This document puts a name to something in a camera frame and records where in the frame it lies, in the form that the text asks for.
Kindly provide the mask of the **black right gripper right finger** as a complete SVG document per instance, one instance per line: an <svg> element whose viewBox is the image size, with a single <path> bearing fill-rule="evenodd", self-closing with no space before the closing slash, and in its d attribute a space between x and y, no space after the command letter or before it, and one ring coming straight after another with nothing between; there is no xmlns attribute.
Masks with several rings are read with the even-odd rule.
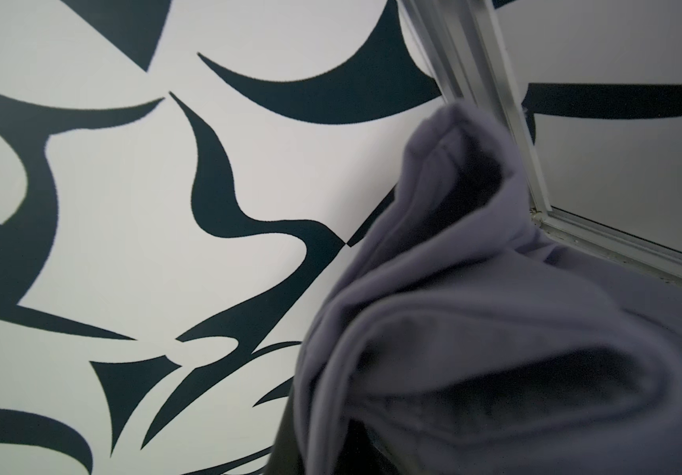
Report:
<svg viewBox="0 0 682 475"><path fill-rule="evenodd" d="M334 469L336 475L399 475L400 471L374 447L366 428L349 424L343 449Z"/></svg>

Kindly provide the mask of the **lilac skirt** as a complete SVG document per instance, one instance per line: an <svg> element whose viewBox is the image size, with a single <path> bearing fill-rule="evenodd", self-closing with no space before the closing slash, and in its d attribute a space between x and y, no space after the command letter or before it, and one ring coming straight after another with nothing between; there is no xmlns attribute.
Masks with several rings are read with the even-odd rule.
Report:
<svg viewBox="0 0 682 475"><path fill-rule="evenodd" d="M309 474L353 429L402 472L682 474L682 288L548 239L509 132L453 103L315 317L293 415Z"/></svg>

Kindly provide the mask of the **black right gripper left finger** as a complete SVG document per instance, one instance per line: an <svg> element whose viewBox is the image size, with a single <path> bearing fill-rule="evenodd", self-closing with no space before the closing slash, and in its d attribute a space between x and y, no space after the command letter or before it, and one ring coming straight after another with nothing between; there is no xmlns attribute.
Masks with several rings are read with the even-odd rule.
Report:
<svg viewBox="0 0 682 475"><path fill-rule="evenodd" d="M264 475L305 475L293 424L293 403L287 403Z"/></svg>

